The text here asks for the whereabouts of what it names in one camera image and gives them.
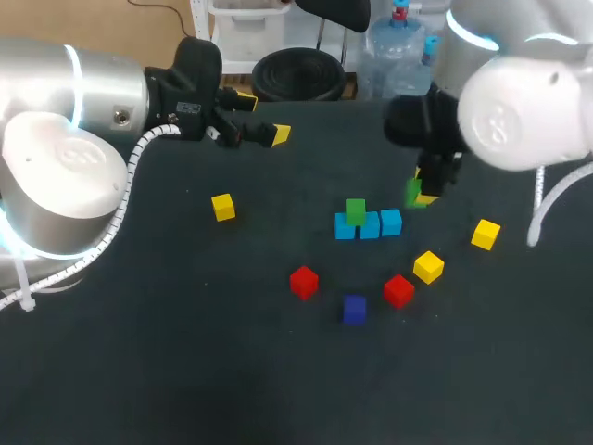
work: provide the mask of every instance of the bottle cap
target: bottle cap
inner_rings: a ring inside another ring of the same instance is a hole
[[[424,53],[430,57],[434,56],[440,40],[441,39],[437,35],[429,35],[426,37],[426,40],[424,41]]]

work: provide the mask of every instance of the black cable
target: black cable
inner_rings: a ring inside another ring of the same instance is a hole
[[[181,13],[174,8],[173,6],[169,6],[169,5],[159,5],[159,4],[153,4],[153,5],[146,5],[144,3],[135,3],[132,0],[126,0],[130,5],[134,5],[134,6],[140,6],[140,7],[164,7],[166,9],[170,9],[171,11],[173,11],[175,14],[177,14],[177,17],[179,18],[179,22],[182,25],[182,32],[183,34],[185,34],[187,37],[191,37],[191,35],[189,35],[187,33],[187,31],[185,30],[185,27],[183,26],[183,18]]]

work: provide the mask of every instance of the blue cube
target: blue cube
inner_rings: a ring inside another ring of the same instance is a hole
[[[381,210],[383,231],[381,236],[401,235],[401,213],[398,209]]]
[[[367,211],[366,223],[360,228],[360,239],[376,239],[381,232],[379,213]]]
[[[336,213],[334,229],[335,239],[354,239],[356,237],[356,227],[346,224],[345,213]]]
[[[348,295],[344,298],[344,324],[361,326],[367,318],[367,299]]]

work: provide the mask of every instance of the toy block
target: toy block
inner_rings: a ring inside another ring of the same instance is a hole
[[[430,195],[423,195],[422,193],[416,197],[414,204],[421,206],[430,206],[439,197],[431,197]]]
[[[309,267],[302,266],[290,275],[290,290],[307,301],[319,289],[319,276]]]
[[[381,210],[381,236],[400,236],[401,225],[401,212],[398,209]]]
[[[367,211],[366,223],[360,228],[360,239],[377,239],[380,233],[379,213]]]
[[[398,275],[385,284],[385,299],[397,309],[406,306],[414,297],[414,285]]]
[[[367,210],[364,199],[346,200],[346,224],[362,226],[366,222]]]
[[[414,275],[430,285],[443,273],[445,263],[430,250],[414,262]]]
[[[356,238],[356,227],[346,224],[346,214],[336,213],[334,220],[335,239]]]
[[[367,299],[348,295],[344,298],[344,324],[361,326],[367,318]]]
[[[473,232],[472,244],[485,250],[492,249],[500,232],[500,226],[493,222],[482,220]]]
[[[404,196],[404,202],[406,209],[425,209],[426,205],[416,203],[416,198],[420,195],[422,190],[422,180],[411,178],[406,182],[406,194]]]
[[[214,214],[216,221],[225,221],[234,218],[234,204],[231,195],[218,195],[212,197],[212,206],[214,207]]]

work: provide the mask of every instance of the plastic bottle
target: plastic bottle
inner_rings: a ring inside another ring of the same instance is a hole
[[[409,4],[410,0],[393,0],[391,17],[378,19],[365,33],[357,69],[357,98],[384,97],[387,73],[422,55],[425,30],[418,20],[408,17]]]
[[[389,71],[385,81],[384,97],[397,95],[426,95],[433,81],[431,68],[436,59],[439,38],[426,37],[424,52],[414,63],[400,64]]]

